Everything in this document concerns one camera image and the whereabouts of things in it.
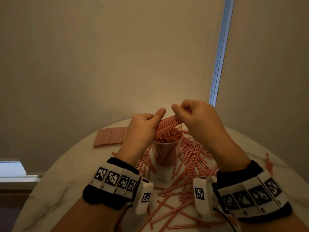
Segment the qr code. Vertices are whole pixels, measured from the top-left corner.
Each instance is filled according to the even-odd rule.
[[[144,193],[143,199],[141,200],[142,203],[148,203],[150,199],[151,193]]]
[[[197,199],[205,200],[204,191],[202,188],[195,187],[195,196]]]
[[[236,209],[239,209],[236,201],[234,200],[233,196],[232,195],[224,195],[222,196],[222,199],[224,200],[227,208],[229,210],[236,210]]]
[[[272,201],[270,195],[266,192],[262,185],[248,190],[257,205],[262,205]]]
[[[266,187],[269,189],[270,193],[274,197],[277,197],[278,195],[280,195],[282,193],[282,190],[279,188],[277,183],[275,183],[275,181],[272,178],[268,179],[264,183],[265,183]]]
[[[233,195],[241,208],[248,208],[254,206],[252,199],[246,191],[239,191],[233,193]]]
[[[121,187],[123,189],[127,188],[129,180],[130,180],[129,177],[122,175],[118,183],[118,187]]]
[[[110,171],[106,177],[105,183],[115,186],[119,176],[120,175],[118,173]]]
[[[107,169],[99,167],[94,178],[99,180],[99,181],[103,181],[103,179],[106,175],[106,172],[107,172]]]
[[[137,181],[131,179],[127,191],[133,192],[136,187]]]

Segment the cup filled with straws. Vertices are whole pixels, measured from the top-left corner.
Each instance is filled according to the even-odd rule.
[[[174,127],[154,138],[151,148],[157,165],[170,167],[178,161],[182,137],[183,131]]]

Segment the black cable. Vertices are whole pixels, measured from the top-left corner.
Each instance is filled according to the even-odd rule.
[[[114,232],[117,232],[117,229],[118,229],[118,226],[119,226],[119,224],[120,224],[121,218],[124,216],[124,214],[126,213],[126,211],[127,211],[129,208],[131,208],[131,207],[133,207],[133,204],[130,204],[130,205],[129,205],[128,207],[126,207],[126,209],[123,211],[123,213],[121,214],[121,216],[120,216],[120,218],[119,218],[119,221],[117,222],[117,224],[116,224],[116,226],[115,226]]]
[[[225,214],[222,211],[220,211],[219,209],[217,209],[215,207],[213,207],[213,210],[220,213],[225,218],[225,220],[230,224],[230,226],[232,227],[234,232],[237,232],[236,229],[234,228],[234,226],[232,225],[232,223],[230,222],[230,220],[225,216]]]

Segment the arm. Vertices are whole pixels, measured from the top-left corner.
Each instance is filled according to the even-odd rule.
[[[184,110],[191,109],[189,115]],[[233,172],[247,168],[250,159],[231,139],[214,107],[203,101],[184,100],[179,106],[172,105],[176,116],[187,126],[195,140],[209,150],[221,172]],[[272,222],[249,224],[239,223],[242,231],[308,232],[306,225],[295,215]]]
[[[155,115],[135,115],[129,124],[126,139],[115,157],[135,167],[152,143],[157,125],[165,112],[161,108]],[[115,209],[103,204],[91,205],[80,198],[51,232],[111,231],[118,214],[119,211]]]

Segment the table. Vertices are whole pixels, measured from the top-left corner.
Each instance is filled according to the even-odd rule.
[[[108,127],[128,126],[129,123],[130,119],[112,124]],[[246,154],[262,167],[265,167],[265,153],[269,153],[270,161],[273,163],[273,175],[275,179],[288,196],[295,214],[309,226],[309,185],[307,185],[307,183],[305,183],[305,181],[284,161],[260,144],[232,129],[226,127],[226,130]],[[61,156],[46,172],[26,201],[13,228],[13,232],[50,231],[69,208],[81,197],[82,191],[94,174],[95,169],[97,169],[98,163],[105,162],[112,156],[112,152],[117,152],[120,149],[120,146],[94,149],[92,146],[95,137],[96,132],[81,140]],[[157,187],[168,188],[172,181],[171,178],[166,177],[166,174],[170,174],[172,168],[157,169],[161,174],[151,175],[150,180]],[[156,205],[158,205],[156,202],[157,199],[162,200],[162,198],[156,194],[156,191],[154,191],[150,202],[151,210],[154,210]],[[180,205],[179,200],[177,198],[172,199],[172,197],[168,200],[168,203],[172,206]],[[157,215],[164,214],[169,210],[170,209],[162,207]],[[194,207],[187,207],[186,210],[185,212],[189,214],[196,214]],[[136,231],[139,224],[146,218],[147,214],[139,218],[134,218],[132,214],[126,213],[122,223],[123,228],[126,229],[123,231]],[[188,218],[184,218],[182,215],[177,215],[171,225],[192,224],[192,221],[190,221],[190,219],[186,221],[187,219]],[[161,228],[166,220],[155,223],[154,230],[152,231],[157,231]],[[210,229],[205,228],[203,230],[232,231],[228,224],[211,227]],[[150,231],[149,224],[143,231]],[[200,228],[196,228],[180,229],[177,231],[201,230]]]

